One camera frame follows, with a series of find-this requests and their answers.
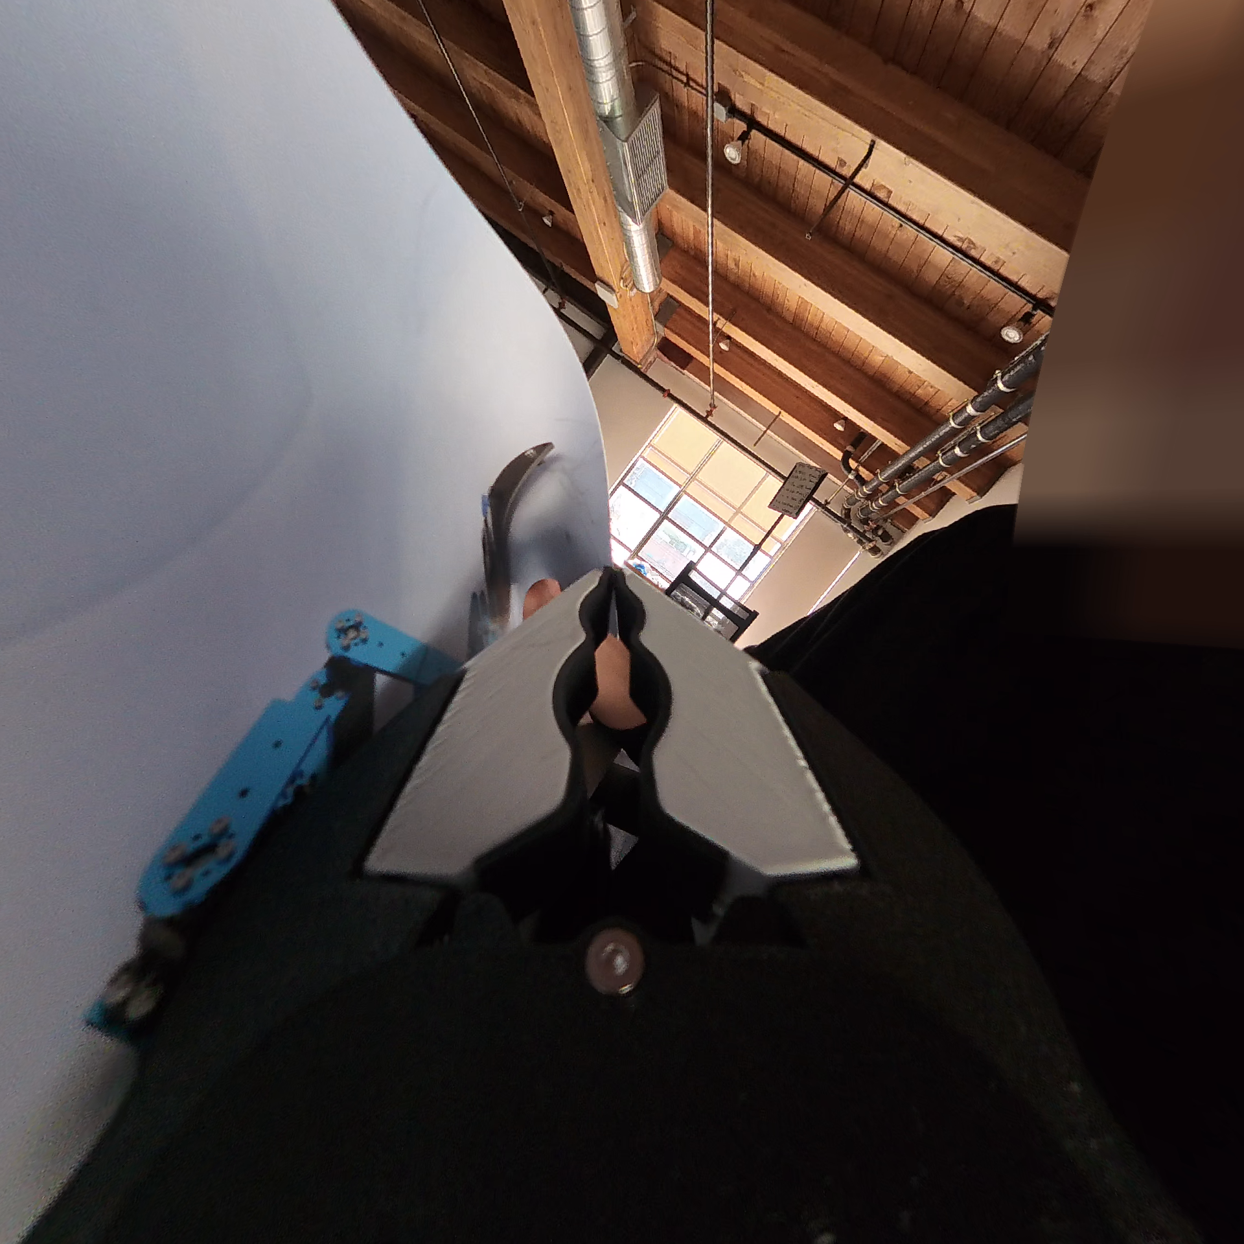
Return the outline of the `printed instruction manual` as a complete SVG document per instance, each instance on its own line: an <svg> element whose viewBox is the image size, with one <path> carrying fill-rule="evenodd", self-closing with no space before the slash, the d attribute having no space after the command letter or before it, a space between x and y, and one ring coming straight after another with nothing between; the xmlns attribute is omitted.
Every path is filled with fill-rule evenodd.
<svg viewBox="0 0 1244 1244"><path fill-rule="evenodd" d="M3 1241L115 1109L135 885L357 605L462 656L609 560L560 320L332 3L3 3Z"/></svg>

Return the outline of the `large grid window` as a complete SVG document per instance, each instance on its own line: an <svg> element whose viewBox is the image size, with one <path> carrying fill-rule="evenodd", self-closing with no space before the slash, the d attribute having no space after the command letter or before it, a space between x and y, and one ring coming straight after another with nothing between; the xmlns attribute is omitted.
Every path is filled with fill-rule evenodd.
<svg viewBox="0 0 1244 1244"><path fill-rule="evenodd" d="M660 592L693 566L752 608L757 583L814 511L809 503L798 520L770 511L782 481L689 411L672 409L612 490L615 564Z"/></svg>

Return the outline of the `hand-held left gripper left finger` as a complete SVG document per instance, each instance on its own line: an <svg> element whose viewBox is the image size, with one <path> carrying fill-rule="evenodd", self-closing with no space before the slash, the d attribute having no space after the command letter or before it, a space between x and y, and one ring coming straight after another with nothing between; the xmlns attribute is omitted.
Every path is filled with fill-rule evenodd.
<svg viewBox="0 0 1244 1244"><path fill-rule="evenodd" d="M456 882L585 795L578 739L597 699L612 568L573 582L469 659L364 868Z"/></svg>

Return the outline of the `person's black top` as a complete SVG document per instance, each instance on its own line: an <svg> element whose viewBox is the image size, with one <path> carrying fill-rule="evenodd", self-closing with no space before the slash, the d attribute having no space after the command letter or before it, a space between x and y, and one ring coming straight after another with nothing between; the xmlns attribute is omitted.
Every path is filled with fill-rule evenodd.
<svg viewBox="0 0 1244 1244"><path fill-rule="evenodd" d="M957 834L1090 1073L1207 1241L1241 1241L1241 650L1043 626L1017 505L906 542L749 647Z"/></svg>

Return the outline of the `hanging grey panel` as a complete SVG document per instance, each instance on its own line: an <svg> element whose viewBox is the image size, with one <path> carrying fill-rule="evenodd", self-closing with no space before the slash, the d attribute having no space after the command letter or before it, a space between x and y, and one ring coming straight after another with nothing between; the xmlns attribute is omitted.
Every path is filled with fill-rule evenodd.
<svg viewBox="0 0 1244 1244"><path fill-rule="evenodd" d="M769 502L770 511L798 520L828 475L813 462L797 460Z"/></svg>

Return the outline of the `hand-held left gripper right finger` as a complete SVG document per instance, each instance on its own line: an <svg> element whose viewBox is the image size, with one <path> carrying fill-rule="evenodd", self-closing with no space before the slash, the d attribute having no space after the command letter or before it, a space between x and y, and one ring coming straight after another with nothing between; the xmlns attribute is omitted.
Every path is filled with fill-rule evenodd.
<svg viewBox="0 0 1244 1244"><path fill-rule="evenodd" d="M628 570L615 570L615 604L649 722L640 832L677 902L706 922L774 884L856 875L857 851L763 668Z"/></svg>

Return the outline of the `person's right hand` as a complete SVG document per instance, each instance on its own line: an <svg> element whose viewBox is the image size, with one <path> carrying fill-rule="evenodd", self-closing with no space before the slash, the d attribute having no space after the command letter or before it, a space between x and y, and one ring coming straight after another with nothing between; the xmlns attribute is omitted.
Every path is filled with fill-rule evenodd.
<svg viewBox="0 0 1244 1244"><path fill-rule="evenodd" d="M536 580L523 598L523 619L549 604L563 588L555 579ZM626 645L607 632L595 650L597 696L588 714L598 725L629 731L647 724L647 718L631 697L631 656Z"/></svg>

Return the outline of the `silver ceiling duct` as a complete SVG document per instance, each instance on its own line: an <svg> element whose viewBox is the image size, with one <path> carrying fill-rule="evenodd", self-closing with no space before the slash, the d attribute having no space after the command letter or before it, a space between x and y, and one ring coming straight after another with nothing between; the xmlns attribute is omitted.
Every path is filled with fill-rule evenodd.
<svg viewBox="0 0 1244 1244"><path fill-rule="evenodd" d="M570 1L637 290L660 287L655 212L668 188L657 95L632 83L619 1Z"/></svg>

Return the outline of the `black ceiling pipes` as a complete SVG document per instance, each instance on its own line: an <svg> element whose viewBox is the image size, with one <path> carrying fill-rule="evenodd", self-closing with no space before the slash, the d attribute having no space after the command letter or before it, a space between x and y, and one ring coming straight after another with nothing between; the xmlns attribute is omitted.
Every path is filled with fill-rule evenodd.
<svg viewBox="0 0 1244 1244"><path fill-rule="evenodd" d="M949 414L928 435L871 478L863 478L862 463L872 454L851 444L844 451L849 481L857 488L844 503L840 524L857 546L878 555L899 537L894 517L933 493L948 488L1008 449L1019 446L1026 432L1010 431L1026 425L1032 416L1035 380L1045 358L1048 334L1001 367L985 389Z"/></svg>

